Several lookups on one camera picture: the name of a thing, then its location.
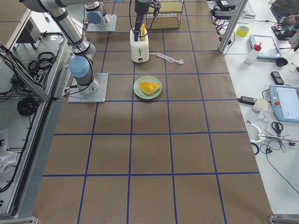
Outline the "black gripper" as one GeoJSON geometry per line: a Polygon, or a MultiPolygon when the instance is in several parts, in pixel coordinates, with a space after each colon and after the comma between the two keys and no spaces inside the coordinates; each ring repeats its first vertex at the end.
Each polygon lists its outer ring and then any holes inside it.
{"type": "Polygon", "coordinates": [[[134,29],[134,41],[138,41],[141,28],[141,16],[148,13],[150,7],[150,0],[136,0],[135,1],[135,12],[137,14],[134,29]]]}

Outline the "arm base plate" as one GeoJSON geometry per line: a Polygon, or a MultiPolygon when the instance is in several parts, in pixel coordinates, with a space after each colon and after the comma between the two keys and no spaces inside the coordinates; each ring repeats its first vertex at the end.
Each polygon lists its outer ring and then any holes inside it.
{"type": "Polygon", "coordinates": [[[73,78],[72,85],[75,88],[71,88],[68,93],[68,103],[105,103],[108,73],[94,73],[93,82],[87,87],[77,85],[77,81],[73,78]]]}
{"type": "Polygon", "coordinates": [[[114,32],[116,29],[116,14],[106,14],[103,16],[99,13],[89,13],[87,19],[88,32],[114,32]]]}

